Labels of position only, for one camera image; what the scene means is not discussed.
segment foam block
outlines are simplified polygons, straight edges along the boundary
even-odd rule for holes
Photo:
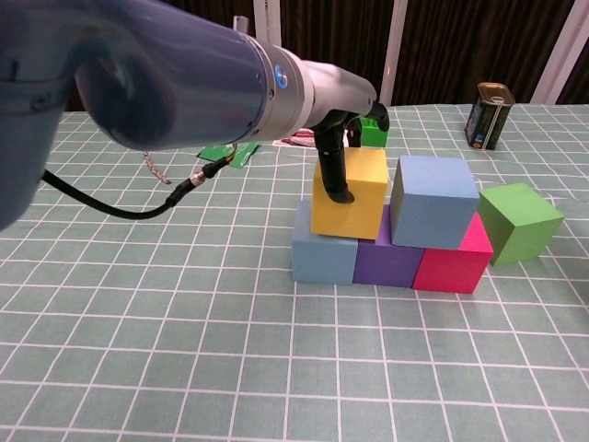
[[[485,189],[479,213],[495,250],[493,265],[536,258],[564,220],[562,212],[524,183]]]
[[[383,149],[347,147],[346,178],[354,195],[351,204],[331,201],[323,187],[317,163],[313,177],[311,231],[318,235],[376,239],[387,197],[388,167]]]
[[[457,250],[427,249],[415,276],[413,288],[433,292],[472,294],[493,248],[479,214],[475,214]]]
[[[378,129],[378,125],[370,118],[361,118],[362,123],[362,145],[372,145],[376,147],[386,147],[388,132]]]
[[[392,242],[455,250],[478,205],[479,191],[465,160],[399,156],[390,200]]]
[[[350,285],[358,240],[311,233],[311,202],[301,201],[294,219],[293,279],[305,283]]]
[[[394,246],[390,237],[390,208],[385,205],[378,238],[358,241],[355,284],[411,287],[424,249]]]

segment light blue cube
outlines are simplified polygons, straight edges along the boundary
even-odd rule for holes
[[[312,203],[303,200],[294,219],[291,263],[293,280],[301,283],[350,285],[358,240],[311,233]]]
[[[390,201],[393,244],[458,249],[478,206],[464,159],[399,156]]]

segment cutting mat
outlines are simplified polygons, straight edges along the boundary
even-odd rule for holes
[[[43,185],[0,232],[0,440],[585,441],[589,106],[518,105],[496,152],[469,106],[390,110],[387,158],[465,158],[566,216],[537,260],[473,296],[295,284],[313,148],[262,145],[174,210],[104,216]],[[200,148],[153,153],[178,183]],[[102,201],[161,204],[140,152],[68,113],[48,169]]]

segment green card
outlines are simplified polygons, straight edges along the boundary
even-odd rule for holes
[[[229,166],[236,169],[242,169],[249,160],[249,157],[256,151],[259,144],[252,143],[238,143],[236,157],[229,163]],[[231,145],[208,145],[200,153],[199,157],[209,161],[216,161],[219,158],[226,157],[231,153]]]

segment yellow cube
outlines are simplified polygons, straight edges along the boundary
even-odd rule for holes
[[[376,239],[387,196],[388,167],[384,149],[346,147],[346,177],[354,202],[337,204],[323,187],[317,162],[313,176],[311,232],[332,237]]]

